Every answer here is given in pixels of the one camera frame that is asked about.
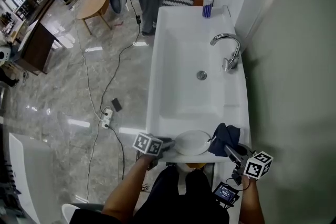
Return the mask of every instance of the oval wooden table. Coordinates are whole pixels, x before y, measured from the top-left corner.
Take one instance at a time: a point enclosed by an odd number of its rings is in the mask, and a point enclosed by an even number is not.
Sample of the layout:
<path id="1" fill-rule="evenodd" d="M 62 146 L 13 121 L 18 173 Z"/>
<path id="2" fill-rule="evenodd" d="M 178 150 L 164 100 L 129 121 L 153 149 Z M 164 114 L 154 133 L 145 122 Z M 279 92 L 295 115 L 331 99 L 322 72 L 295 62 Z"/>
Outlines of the oval wooden table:
<path id="1" fill-rule="evenodd" d="M 99 16 L 102 21 L 107 25 L 107 27 L 112 30 L 109 24 L 105 21 L 102 15 L 106 13 L 107 8 L 110 5 L 110 0 L 84 0 L 83 3 L 79 6 L 79 12 L 77 15 L 78 19 L 81 19 L 90 35 L 92 35 L 90 28 L 86 24 L 85 20 Z"/>

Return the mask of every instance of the white sink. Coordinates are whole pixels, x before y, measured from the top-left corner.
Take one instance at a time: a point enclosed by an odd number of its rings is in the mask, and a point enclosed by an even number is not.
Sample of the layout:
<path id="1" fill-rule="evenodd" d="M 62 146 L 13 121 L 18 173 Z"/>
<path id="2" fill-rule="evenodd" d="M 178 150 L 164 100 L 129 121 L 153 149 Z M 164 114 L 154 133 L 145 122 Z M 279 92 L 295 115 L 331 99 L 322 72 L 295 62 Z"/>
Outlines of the white sink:
<path id="1" fill-rule="evenodd" d="M 221 33 L 235 34 L 226 7 L 213 8 L 212 17 L 202 17 L 202 7 L 161 7 L 152 58 L 146 130 L 155 136 L 176 138 L 189 130 L 213 135 L 224 122 L 241 128 L 240 143 L 249 145 L 250 130 L 245 75 L 240 60 L 232 73 L 222 69 L 230 58 L 234 40 L 211 39 Z M 198 80 L 198 71 L 207 78 Z M 166 152 L 165 162 L 225 162 L 210 152 L 184 156 Z"/>

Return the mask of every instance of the chrome faucet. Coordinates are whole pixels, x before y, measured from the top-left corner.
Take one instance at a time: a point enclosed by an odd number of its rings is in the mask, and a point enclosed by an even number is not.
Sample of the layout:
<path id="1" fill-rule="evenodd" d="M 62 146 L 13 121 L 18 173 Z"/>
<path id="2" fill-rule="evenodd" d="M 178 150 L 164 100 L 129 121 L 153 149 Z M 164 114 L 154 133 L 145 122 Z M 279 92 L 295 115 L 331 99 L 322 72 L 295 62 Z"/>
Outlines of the chrome faucet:
<path id="1" fill-rule="evenodd" d="M 223 69 L 225 72 L 229 72 L 231 69 L 234 69 L 237 64 L 238 64 L 238 59 L 239 59 L 239 53 L 240 53 L 240 41 L 238 36 L 234 35 L 234 34 L 219 34 L 217 36 L 215 36 L 211 41 L 210 41 L 210 45 L 214 46 L 219 40 L 221 39 L 233 39 L 235 40 L 238 45 L 235 49 L 235 51 L 232 53 L 232 57 L 231 59 L 223 59 Z"/>

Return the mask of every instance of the dark blue cloth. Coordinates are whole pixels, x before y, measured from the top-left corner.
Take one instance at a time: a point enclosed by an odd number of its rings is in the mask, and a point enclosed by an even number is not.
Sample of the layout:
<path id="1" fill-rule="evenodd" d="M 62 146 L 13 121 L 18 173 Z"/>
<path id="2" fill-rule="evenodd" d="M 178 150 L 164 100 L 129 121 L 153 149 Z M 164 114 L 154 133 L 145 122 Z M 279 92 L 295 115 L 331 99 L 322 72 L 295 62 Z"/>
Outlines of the dark blue cloth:
<path id="1" fill-rule="evenodd" d="M 233 149 L 237 147 L 240 138 L 240 128 L 232 125 L 227 127 L 225 123 L 221 123 L 215 130 L 212 139 L 214 138 L 215 140 L 211 143 L 208 151 L 215 154 L 217 157 L 227 157 L 224 150 L 225 145 L 228 145 Z"/>

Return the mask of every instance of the marble floor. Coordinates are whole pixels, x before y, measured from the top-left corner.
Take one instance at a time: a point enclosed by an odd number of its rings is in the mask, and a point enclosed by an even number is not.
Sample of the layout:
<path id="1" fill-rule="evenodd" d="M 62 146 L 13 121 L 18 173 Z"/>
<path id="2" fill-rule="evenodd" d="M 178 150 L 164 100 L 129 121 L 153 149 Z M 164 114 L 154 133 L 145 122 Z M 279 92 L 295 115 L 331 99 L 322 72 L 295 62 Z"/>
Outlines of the marble floor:
<path id="1" fill-rule="evenodd" d="M 55 44 L 47 75 L 30 74 L 24 83 L 20 78 L 19 85 L 9 89 L 4 116 L 5 134 L 28 135 L 53 149 L 54 185 L 60 204 L 86 200 L 88 165 L 97 130 L 88 201 L 104 203 L 122 176 L 118 141 L 111 130 L 98 125 L 93 112 L 80 46 L 88 66 L 95 111 L 99 115 L 101 96 L 118 65 L 118 54 L 132 44 L 138 34 L 134 11 L 128 2 L 119 15 L 108 8 L 104 18 L 112 30 L 99 17 L 88 19 L 90 36 L 83 22 L 76 20 L 82 1 L 78 0 L 70 8 L 71 5 L 56 0 L 43 17 L 43 25 L 62 46 Z M 132 1 L 136 12 L 141 14 L 138 0 Z M 104 107 L 111 106 L 113 98 L 118 98 L 122 106 L 120 112 L 114 113 L 111 126 L 124 145 L 125 174 L 135 162 L 132 148 L 135 134 L 145 130 L 153 42 L 153 37 L 144 39 L 140 35 L 136 46 L 122 54 L 118 73 L 103 99 Z M 160 164 L 147 173 L 145 183 L 150 189 L 163 168 L 164 164 Z M 141 194 L 139 205 L 147 195 Z"/>

